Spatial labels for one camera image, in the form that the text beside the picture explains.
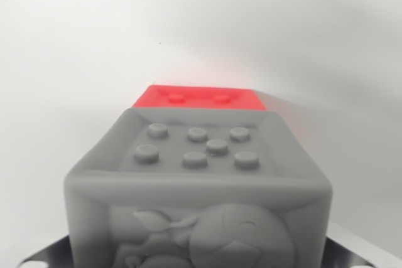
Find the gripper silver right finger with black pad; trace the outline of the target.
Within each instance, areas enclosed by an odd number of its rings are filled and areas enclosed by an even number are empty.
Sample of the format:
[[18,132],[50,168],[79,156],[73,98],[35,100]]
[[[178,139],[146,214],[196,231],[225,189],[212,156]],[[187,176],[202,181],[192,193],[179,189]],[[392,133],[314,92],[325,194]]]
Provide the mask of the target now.
[[376,262],[378,249],[353,235],[328,233],[322,267],[380,267]]

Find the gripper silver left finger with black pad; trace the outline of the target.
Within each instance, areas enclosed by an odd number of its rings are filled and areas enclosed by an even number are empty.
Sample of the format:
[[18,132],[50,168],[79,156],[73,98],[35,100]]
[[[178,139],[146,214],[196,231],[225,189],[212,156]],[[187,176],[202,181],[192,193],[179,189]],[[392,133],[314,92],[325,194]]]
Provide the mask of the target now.
[[17,267],[74,267],[68,235],[47,245],[33,241],[30,247],[33,247],[33,251]]

